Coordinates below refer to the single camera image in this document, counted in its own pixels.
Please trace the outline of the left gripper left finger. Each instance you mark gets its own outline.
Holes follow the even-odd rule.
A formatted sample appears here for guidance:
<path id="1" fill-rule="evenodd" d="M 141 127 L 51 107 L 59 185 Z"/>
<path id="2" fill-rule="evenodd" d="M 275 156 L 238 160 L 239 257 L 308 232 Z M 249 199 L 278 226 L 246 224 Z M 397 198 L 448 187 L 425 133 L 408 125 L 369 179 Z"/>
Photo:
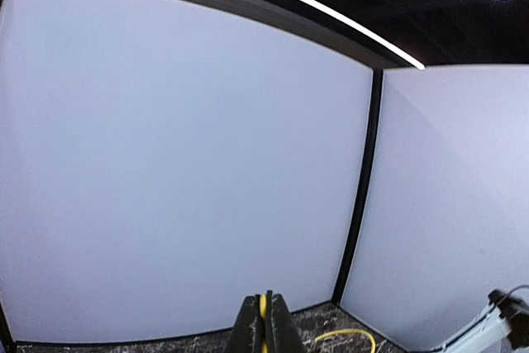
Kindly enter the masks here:
<path id="1" fill-rule="evenodd" d="M 263 318 L 260 314 L 260 296 L 244 298 L 229 336 L 232 353 L 260 353 L 263 345 Z"/>

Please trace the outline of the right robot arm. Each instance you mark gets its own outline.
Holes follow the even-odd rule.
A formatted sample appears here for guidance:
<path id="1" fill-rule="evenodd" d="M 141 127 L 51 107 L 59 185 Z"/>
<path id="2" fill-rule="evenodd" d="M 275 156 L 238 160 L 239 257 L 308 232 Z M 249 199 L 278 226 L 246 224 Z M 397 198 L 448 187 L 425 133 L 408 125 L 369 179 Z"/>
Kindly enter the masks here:
<path id="1" fill-rule="evenodd" d="M 493 290 L 472 322 L 429 352 L 485 352 L 498 343 L 508 352 L 528 352 L 528 303 L 516 295 L 522 290 L 528 285 Z"/>

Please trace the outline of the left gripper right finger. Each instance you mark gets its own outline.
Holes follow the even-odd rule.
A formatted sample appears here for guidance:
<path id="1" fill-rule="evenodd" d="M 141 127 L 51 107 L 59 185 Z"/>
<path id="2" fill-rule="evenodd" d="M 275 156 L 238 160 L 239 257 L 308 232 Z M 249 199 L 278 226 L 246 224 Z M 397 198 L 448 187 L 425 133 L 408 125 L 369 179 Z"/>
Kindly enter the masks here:
<path id="1" fill-rule="evenodd" d="M 265 295 L 264 333 L 267 352 L 306 352 L 283 295 L 271 290 Z"/>

